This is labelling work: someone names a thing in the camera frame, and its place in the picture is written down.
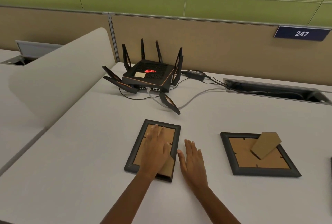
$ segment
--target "white desk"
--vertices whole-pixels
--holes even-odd
[[[121,63],[112,70],[119,76],[125,71]],[[213,87],[190,79],[170,91],[170,97],[181,106]],[[211,92],[178,116],[151,99],[126,99],[104,79],[0,177],[0,220],[99,223],[134,177],[123,168],[145,118],[182,126],[179,148],[185,150],[183,139],[188,138],[202,149],[210,187],[243,224],[332,223],[332,106]],[[220,132],[264,131],[279,134],[301,178],[232,175]],[[134,219],[136,224],[209,222],[182,178],[178,158],[173,182],[153,181]]]
[[[0,62],[20,52],[0,50]],[[0,64],[0,176],[26,151],[45,129],[9,90],[8,78],[18,67]]]

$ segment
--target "blue sign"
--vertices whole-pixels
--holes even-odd
[[[284,39],[323,41],[329,32],[330,29],[279,26],[274,37]]]

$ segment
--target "picture frame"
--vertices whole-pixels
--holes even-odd
[[[284,148],[279,144],[276,148],[284,158],[289,166],[289,169],[284,168],[262,168],[262,167],[240,167],[229,138],[259,138],[260,134],[252,133],[228,133],[221,132],[220,136],[226,151],[226,155],[232,169],[233,175],[242,176],[272,176],[272,177],[301,177],[300,172],[287,155]]]
[[[158,124],[160,127],[165,127],[165,128],[171,128],[174,129],[174,136],[173,136],[173,142],[172,142],[172,148],[171,148],[171,157],[174,159],[174,165],[173,165],[173,170],[172,170],[172,175],[170,177],[157,174],[156,179],[167,181],[167,182],[172,182],[173,180],[173,172],[174,172],[174,166],[175,166],[175,160],[176,160],[176,153],[178,149],[178,144],[179,144],[179,138],[180,138],[180,131],[181,131],[181,126],[180,125],[175,125],[175,124],[170,124],[170,123],[164,123],[164,122],[158,122],[158,121],[153,121],[153,120],[148,120],[145,119],[143,122],[143,125],[141,127],[141,130],[139,131],[139,134],[136,138],[136,141],[134,143],[134,146],[131,150],[131,153],[128,157],[127,163],[124,167],[124,170],[126,172],[130,173],[137,173],[139,171],[139,165],[134,164],[135,157],[137,155],[137,152],[139,150],[139,147],[141,145],[141,142],[143,140],[144,134],[147,130],[148,125],[155,125]]]

